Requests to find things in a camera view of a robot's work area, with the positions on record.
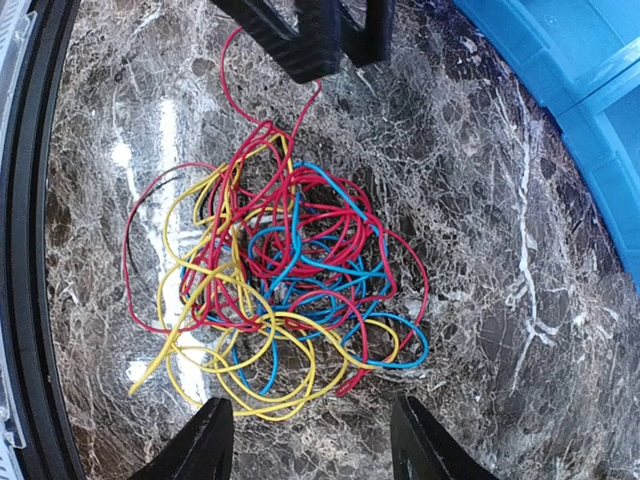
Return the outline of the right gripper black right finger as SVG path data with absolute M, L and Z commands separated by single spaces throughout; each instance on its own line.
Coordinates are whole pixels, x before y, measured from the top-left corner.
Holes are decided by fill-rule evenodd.
M 395 398 L 390 436 L 395 479 L 496 480 L 416 397 Z

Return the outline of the blue three-compartment plastic bin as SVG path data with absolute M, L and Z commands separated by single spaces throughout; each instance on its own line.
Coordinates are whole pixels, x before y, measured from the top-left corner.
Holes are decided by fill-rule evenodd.
M 459 1 L 562 139 L 639 277 L 639 4 Z

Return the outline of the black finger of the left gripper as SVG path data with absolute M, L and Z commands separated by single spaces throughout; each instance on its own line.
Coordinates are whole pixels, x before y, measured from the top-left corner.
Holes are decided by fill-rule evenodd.
M 364 25 L 342 5 L 342 50 L 358 68 L 390 58 L 394 0 L 368 0 Z
M 292 28 L 268 1 L 214 0 L 296 83 L 339 71 L 341 24 L 337 1 L 296 1 Z

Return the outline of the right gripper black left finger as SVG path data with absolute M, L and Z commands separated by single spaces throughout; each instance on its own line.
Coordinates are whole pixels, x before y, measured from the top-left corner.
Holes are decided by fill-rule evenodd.
M 229 479 L 233 443 L 232 404 L 213 397 L 130 479 Z

